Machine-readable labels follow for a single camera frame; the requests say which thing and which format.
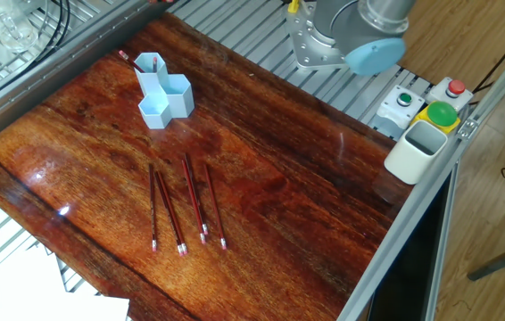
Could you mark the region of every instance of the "green button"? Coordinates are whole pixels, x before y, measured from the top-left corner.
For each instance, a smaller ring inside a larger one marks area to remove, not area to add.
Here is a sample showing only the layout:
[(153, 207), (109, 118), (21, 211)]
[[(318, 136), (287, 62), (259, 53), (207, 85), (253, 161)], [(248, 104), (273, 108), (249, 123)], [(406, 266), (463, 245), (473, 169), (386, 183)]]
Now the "green button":
[(401, 94), (399, 95), (399, 99), (401, 99), (404, 103), (411, 103), (411, 95), (409, 94)]
[(448, 103), (432, 102), (427, 106), (427, 116), (436, 125), (447, 127), (457, 121), (457, 111)]
[(401, 93), (399, 97), (397, 97), (397, 103), (403, 107), (407, 107), (411, 105), (411, 101), (413, 98), (409, 94)]

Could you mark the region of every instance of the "pencil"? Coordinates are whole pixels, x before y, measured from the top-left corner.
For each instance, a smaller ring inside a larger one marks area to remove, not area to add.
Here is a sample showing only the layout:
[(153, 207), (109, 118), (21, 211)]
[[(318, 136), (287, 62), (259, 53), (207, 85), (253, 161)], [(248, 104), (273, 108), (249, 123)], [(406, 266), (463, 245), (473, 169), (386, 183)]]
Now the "pencil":
[(217, 216), (217, 225), (219, 225), (220, 231), (220, 246), (223, 247), (223, 250), (227, 249), (227, 240), (225, 240), (225, 234), (223, 233), (223, 225), (220, 224), (220, 214), (219, 209), (217, 209), (217, 201), (215, 201), (215, 193), (213, 192), (213, 184), (211, 183), (211, 178), (209, 177), (209, 169), (207, 168), (207, 164), (203, 164), (205, 168), (205, 176), (207, 176), (207, 185), (209, 186), (209, 194), (211, 195), (211, 203), (213, 204), (213, 211), (215, 212), (215, 216)]
[(141, 67), (139, 67), (139, 66), (137, 65), (137, 63), (135, 63), (133, 60), (129, 59), (129, 56), (128, 56), (126, 53), (124, 53), (124, 51), (123, 51), (123, 50), (120, 50), (120, 51), (118, 52), (118, 54), (120, 54), (121, 58), (123, 58), (126, 62), (129, 62), (129, 64), (130, 64), (130, 65), (134, 66), (134, 68), (135, 68), (135, 69), (137, 69), (137, 71), (139, 71), (139, 72), (144, 72), (144, 71), (141, 69)]
[(183, 256), (187, 254), (187, 246), (185, 244), (185, 240), (183, 239), (183, 234), (181, 233), (181, 228), (179, 227), (179, 223), (175, 213), (173, 212), (173, 206), (171, 205), (170, 195), (167, 192), (167, 187), (165, 186), (165, 182), (163, 181), (163, 177), (159, 171), (156, 171), (157, 177), (156, 180), (159, 183), (161, 199), (163, 200), (163, 206), (168, 213), (168, 217), (170, 218), (171, 229), (173, 230), (173, 234), (175, 235), (175, 240), (178, 243), (178, 251), (179, 255)]
[(199, 202), (199, 195), (197, 190), (195, 189), (195, 177), (193, 176), (193, 167), (191, 166), (191, 161), (189, 161), (189, 156), (185, 154), (185, 163), (187, 164), (187, 170), (189, 170), (189, 178), (191, 180), (191, 189), (193, 189), (193, 194), (195, 195), (195, 199), (197, 200), (197, 211), (199, 212), (199, 218), (202, 221), (202, 228), (205, 235), (209, 234), (209, 229), (207, 228), (207, 224), (205, 224), (203, 215), (201, 214), (201, 202)]
[(155, 237), (155, 186), (153, 182), (153, 164), (149, 164), (149, 198), (152, 206), (152, 251), (157, 251), (157, 238)]
[(183, 170), (185, 171), (185, 180), (187, 181), (187, 187), (189, 188), (189, 195), (191, 196), (191, 203), (193, 203), (193, 211), (197, 217), (197, 227), (199, 228), (199, 236), (201, 237), (201, 243), (205, 244), (205, 233), (203, 231), (203, 221), (201, 220), (201, 213), (199, 212), (199, 207), (197, 205), (197, 199), (195, 198), (195, 193), (191, 185), (191, 177), (189, 176), (189, 168), (185, 160), (181, 160), (183, 164)]

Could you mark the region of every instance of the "light blue pen holder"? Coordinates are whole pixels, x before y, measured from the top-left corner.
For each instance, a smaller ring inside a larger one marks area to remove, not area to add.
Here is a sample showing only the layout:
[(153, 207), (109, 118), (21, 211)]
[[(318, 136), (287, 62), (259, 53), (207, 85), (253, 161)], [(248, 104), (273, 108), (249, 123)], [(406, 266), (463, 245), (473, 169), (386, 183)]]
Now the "light blue pen holder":
[[(153, 57), (157, 57), (157, 72), (153, 72)], [(163, 129), (172, 118), (189, 117), (195, 108), (189, 80), (184, 75), (169, 75), (158, 53), (141, 53), (135, 63), (147, 71), (135, 69), (145, 97), (138, 105), (145, 124)]]

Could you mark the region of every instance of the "metal bracket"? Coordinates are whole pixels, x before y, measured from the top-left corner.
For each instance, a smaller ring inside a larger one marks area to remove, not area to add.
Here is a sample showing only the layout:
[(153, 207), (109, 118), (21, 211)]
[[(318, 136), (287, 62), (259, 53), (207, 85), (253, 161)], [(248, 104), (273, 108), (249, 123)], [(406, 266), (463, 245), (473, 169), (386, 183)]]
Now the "metal bracket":
[(459, 134), (459, 139), (469, 140), (473, 134), (478, 129), (480, 124), (476, 120), (467, 119), (465, 123), (459, 128), (457, 134)]
[(303, 1), (296, 13), (288, 12), (286, 6), (283, 8), (286, 30), (292, 39), (298, 66), (308, 70), (347, 68), (344, 55), (334, 48), (335, 40), (320, 34), (314, 28), (315, 10), (316, 3), (306, 4)]

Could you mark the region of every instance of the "wooden tabletop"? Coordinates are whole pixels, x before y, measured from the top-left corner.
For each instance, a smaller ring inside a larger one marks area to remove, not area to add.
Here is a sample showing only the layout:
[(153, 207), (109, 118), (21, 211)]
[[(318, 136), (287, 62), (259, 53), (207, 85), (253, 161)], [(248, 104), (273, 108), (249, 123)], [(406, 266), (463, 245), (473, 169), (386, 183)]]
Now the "wooden tabletop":
[[(335, 320), (410, 192), (383, 166), (393, 142), (169, 14), (120, 49), (158, 52), (185, 74), (192, 115), (149, 130), (134, 71), (109, 53), (0, 133), (0, 207), (101, 293), (131, 299), (135, 320)], [(183, 258), (159, 198), (152, 252), (149, 162)]]

